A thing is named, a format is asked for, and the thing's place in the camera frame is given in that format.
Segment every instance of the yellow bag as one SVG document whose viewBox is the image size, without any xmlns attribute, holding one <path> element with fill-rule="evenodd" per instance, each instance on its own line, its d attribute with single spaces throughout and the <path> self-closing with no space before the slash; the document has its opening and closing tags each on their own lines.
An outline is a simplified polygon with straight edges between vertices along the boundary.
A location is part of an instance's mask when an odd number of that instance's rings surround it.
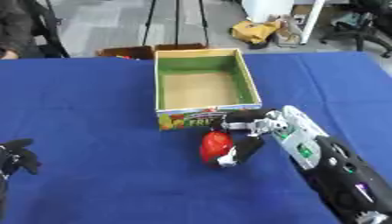
<svg viewBox="0 0 392 224">
<path fill-rule="evenodd" d="M 280 21 L 253 24 L 250 21 L 242 21 L 233 26 L 231 35 L 235 39 L 241 39 L 254 45 L 265 42 L 267 37 L 280 29 Z"/>
</svg>

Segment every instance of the open box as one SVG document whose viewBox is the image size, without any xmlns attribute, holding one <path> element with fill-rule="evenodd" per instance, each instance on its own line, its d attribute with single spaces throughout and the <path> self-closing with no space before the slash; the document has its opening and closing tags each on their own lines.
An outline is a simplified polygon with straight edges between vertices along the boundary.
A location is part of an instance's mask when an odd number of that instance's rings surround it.
<svg viewBox="0 0 392 224">
<path fill-rule="evenodd" d="M 157 51 L 156 111 L 161 130 L 207 126 L 262 101 L 238 49 Z"/>
</svg>

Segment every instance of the blue tablecloth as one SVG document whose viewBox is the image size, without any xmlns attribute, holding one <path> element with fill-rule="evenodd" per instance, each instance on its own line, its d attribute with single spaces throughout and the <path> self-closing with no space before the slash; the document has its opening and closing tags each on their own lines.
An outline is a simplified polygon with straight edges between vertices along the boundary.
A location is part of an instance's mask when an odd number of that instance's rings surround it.
<svg viewBox="0 0 392 224">
<path fill-rule="evenodd" d="M 357 52 L 245 55 L 265 107 L 292 104 L 392 180 L 392 80 Z M 337 223 L 271 139 L 223 171 L 200 129 L 158 131 L 152 61 L 0 61 L 0 141 L 32 137 L 6 224 Z"/>
</svg>

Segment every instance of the office chair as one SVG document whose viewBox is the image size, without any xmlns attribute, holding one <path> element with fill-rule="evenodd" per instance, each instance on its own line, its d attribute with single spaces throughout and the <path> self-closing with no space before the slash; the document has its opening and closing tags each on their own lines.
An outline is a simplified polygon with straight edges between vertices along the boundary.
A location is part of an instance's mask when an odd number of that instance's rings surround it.
<svg viewBox="0 0 392 224">
<path fill-rule="evenodd" d="M 56 18 L 50 0 L 45 0 L 46 6 L 36 0 L 21 0 L 33 21 L 32 36 L 43 36 L 46 45 L 39 45 L 39 50 L 46 58 L 70 58 L 66 48 L 61 44 L 57 26 L 61 20 Z"/>
<path fill-rule="evenodd" d="M 390 58 L 392 45 L 375 36 L 373 23 L 378 16 L 392 12 L 392 0 L 353 0 L 354 11 L 361 14 L 360 24 L 353 26 L 338 22 L 335 30 L 327 33 L 320 42 L 326 44 L 328 39 L 355 39 L 357 51 L 363 51 L 365 41 L 376 43 L 387 51 L 381 56 Z"/>
</svg>

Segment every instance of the robotic arm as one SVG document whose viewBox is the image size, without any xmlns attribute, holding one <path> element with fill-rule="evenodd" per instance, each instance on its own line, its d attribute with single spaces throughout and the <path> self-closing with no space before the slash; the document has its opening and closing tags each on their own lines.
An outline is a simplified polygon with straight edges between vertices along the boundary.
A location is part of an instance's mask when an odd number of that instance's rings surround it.
<svg viewBox="0 0 392 224">
<path fill-rule="evenodd" d="M 328 136 L 295 107 L 244 110 L 212 123 L 213 130 L 249 130 L 228 154 L 209 164 L 220 167 L 246 162 L 271 134 L 290 155 L 290 161 L 308 186 L 342 221 L 356 224 L 392 223 L 392 188 L 353 150 Z"/>
<path fill-rule="evenodd" d="M 31 139 L 20 139 L 0 143 L 0 219 L 4 217 L 5 196 L 9 177 L 20 167 L 30 174 L 38 174 L 41 163 L 37 156 L 25 147 L 32 144 Z"/>
</svg>

